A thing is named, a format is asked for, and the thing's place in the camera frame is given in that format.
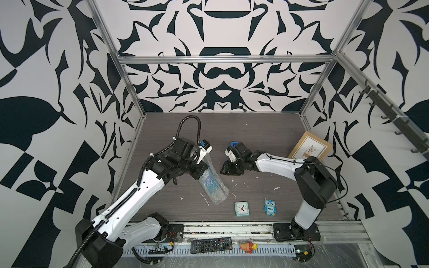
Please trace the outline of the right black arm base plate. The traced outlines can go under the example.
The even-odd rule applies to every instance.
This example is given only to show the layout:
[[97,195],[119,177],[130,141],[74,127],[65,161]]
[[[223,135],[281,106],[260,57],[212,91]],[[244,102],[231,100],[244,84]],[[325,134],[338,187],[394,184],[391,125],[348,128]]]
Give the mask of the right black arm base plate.
[[321,234],[318,225],[313,223],[309,229],[304,229],[295,222],[291,223],[275,223],[274,238],[278,242],[289,241],[321,241]]

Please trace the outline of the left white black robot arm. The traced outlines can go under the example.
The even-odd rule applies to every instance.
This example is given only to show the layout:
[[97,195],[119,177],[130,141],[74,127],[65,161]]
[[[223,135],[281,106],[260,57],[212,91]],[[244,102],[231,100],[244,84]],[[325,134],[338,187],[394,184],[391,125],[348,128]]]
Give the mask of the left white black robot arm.
[[76,225],[78,247],[67,268],[75,266],[83,256],[94,268],[112,268],[124,251],[141,242],[163,238],[168,221],[153,213],[144,221],[128,225],[133,216],[170,181],[188,174],[199,180],[208,165],[203,161],[212,147],[206,140],[193,142],[175,135],[166,148],[145,160],[137,181],[119,199],[93,220],[81,220]]

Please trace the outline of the clear bubble wrap sheet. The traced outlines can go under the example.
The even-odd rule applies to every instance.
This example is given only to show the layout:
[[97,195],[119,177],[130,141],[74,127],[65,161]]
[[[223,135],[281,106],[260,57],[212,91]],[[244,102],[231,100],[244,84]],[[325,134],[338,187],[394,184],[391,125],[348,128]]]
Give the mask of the clear bubble wrap sheet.
[[205,163],[208,168],[200,177],[199,182],[210,200],[214,204],[220,204],[228,198],[229,189],[224,185],[222,179],[215,170],[209,154],[202,159],[201,163]]

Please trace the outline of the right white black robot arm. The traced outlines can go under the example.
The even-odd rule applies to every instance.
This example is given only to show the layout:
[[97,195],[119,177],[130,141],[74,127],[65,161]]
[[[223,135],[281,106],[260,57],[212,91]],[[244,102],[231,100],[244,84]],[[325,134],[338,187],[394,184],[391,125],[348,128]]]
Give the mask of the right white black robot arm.
[[265,151],[251,152],[242,142],[232,142],[225,155],[229,159],[222,166],[223,175],[240,176],[249,170],[277,174],[297,183],[303,202],[291,223],[293,230],[309,230],[339,186],[332,169],[314,156],[295,160]]

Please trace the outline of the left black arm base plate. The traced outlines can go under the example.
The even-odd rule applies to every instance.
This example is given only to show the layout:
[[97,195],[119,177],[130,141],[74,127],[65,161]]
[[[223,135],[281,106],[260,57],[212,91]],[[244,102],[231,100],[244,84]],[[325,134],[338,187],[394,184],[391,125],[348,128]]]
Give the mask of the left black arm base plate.
[[169,224],[168,231],[166,233],[167,240],[169,242],[177,243],[183,241],[184,225],[183,224]]

